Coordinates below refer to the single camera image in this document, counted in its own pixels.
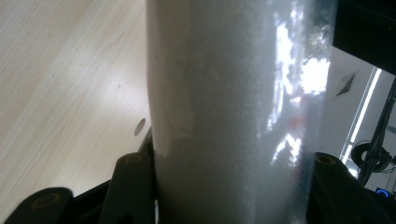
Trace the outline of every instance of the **light wood grain surface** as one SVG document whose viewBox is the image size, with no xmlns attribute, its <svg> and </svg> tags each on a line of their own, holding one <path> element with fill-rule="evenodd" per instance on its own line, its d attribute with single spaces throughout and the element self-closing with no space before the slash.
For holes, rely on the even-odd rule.
<svg viewBox="0 0 396 224">
<path fill-rule="evenodd" d="M 0 1 L 0 222 L 37 190 L 108 180 L 138 150 L 145 26 L 142 0 Z"/>
</svg>

